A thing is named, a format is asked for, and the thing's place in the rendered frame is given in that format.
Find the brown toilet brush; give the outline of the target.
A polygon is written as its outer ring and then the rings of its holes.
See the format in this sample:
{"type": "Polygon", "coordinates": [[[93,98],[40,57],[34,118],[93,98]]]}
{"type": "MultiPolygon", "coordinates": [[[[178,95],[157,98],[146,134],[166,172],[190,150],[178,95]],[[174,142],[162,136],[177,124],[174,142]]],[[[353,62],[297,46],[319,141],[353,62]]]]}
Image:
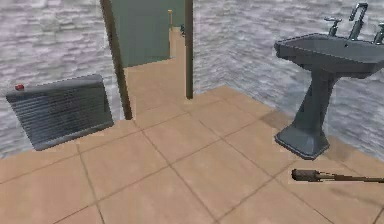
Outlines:
{"type": "Polygon", "coordinates": [[[384,183],[384,178],[347,176],[347,175],[320,172],[317,170],[293,169],[291,171],[291,177],[295,181],[307,181],[307,182],[322,182],[325,180],[330,180],[330,181],[361,181],[361,182],[384,183]]]}

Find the grey ribbed radiator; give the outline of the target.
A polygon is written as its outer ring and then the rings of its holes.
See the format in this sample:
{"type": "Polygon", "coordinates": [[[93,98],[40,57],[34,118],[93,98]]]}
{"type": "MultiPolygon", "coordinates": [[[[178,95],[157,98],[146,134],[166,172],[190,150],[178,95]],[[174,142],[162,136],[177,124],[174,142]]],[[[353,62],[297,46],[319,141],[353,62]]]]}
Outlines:
{"type": "Polygon", "coordinates": [[[12,90],[5,98],[36,151],[114,125],[99,74],[12,90]]]}

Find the grey pedestal sink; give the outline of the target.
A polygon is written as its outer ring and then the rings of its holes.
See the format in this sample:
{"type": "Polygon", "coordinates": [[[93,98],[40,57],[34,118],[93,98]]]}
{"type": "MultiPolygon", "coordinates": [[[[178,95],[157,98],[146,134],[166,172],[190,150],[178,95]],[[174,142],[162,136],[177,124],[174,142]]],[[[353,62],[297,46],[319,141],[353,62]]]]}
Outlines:
{"type": "Polygon", "coordinates": [[[384,45],[312,33],[277,41],[276,56],[311,72],[311,84],[293,122],[275,141],[305,160],[329,148],[323,123],[332,90],[342,77],[365,79],[384,68],[384,45]]]}

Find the grey sink faucet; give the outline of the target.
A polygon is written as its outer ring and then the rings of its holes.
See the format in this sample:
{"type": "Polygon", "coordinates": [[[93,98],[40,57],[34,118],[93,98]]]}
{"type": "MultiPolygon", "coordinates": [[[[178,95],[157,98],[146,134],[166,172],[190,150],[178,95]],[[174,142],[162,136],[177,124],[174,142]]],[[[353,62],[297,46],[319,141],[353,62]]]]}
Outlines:
{"type": "Polygon", "coordinates": [[[365,17],[365,13],[367,9],[368,9],[368,4],[366,2],[357,3],[356,6],[352,9],[349,20],[353,21],[354,25],[349,34],[349,37],[348,37],[349,40],[355,41],[358,39],[360,31],[364,25],[363,19],[365,17]],[[358,19],[355,19],[357,12],[360,12],[360,15],[358,19]]]}

